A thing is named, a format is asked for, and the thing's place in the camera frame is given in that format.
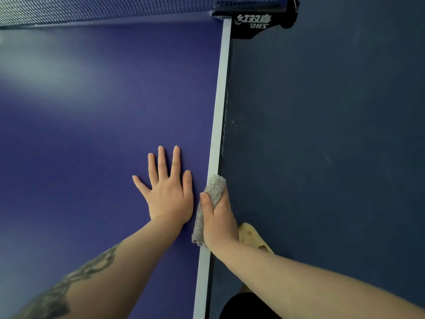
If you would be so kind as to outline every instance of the table tennis table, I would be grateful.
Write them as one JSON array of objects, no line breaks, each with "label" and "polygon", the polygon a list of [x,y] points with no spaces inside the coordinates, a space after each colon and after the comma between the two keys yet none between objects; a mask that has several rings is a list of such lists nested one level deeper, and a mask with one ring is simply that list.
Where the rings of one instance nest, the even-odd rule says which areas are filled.
[{"label": "table tennis table", "polygon": [[[230,20],[0,31],[0,317],[140,229],[147,155],[182,150],[195,206],[220,155]],[[130,318],[205,317],[194,218]]]}]

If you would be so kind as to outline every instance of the left hand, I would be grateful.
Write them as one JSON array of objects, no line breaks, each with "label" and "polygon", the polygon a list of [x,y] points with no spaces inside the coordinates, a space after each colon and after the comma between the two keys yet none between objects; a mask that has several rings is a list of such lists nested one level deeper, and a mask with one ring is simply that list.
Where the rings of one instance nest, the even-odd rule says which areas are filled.
[{"label": "left hand", "polygon": [[140,190],[149,205],[151,220],[157,217],[169,217],[183,226],[193,213],[192,174],[186,170],[183,174],[183,185],[180,182],[180,148],[174,147],[173,162],[168,177],[165,163],[165,150],[158,148],[158,170],[155,155],[148,155],[149,179],[152,189],[149,189],[139,177],[133,176],[136,187]]}]

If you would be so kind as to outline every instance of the right hand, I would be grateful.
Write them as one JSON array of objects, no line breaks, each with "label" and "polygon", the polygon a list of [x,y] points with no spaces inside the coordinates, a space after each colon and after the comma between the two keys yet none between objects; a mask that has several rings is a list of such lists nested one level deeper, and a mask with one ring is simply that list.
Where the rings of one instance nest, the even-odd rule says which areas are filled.
[{"label": "right hand", "polygon": [[204,241],[217,256],[229,243],[239,242],[238,225],[230,207],[229,193],[225,187],[214,210],[207,193],[201,193],[200,198],[204,214]]}]

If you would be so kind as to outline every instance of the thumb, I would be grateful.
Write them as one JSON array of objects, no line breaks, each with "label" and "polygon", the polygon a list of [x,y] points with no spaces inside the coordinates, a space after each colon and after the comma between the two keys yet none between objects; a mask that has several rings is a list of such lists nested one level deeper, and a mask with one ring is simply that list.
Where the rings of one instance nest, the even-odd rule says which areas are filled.
[{"label": "thumb", "polygon": [[206,192],[203,192],[199,195],[201,198],[201,207],[202,207],[202,213],[204,214],[204,223],[208,219],[210,219],[214,213],[213,213],[213,204],[211,203],[210,195],[208,195]]}]

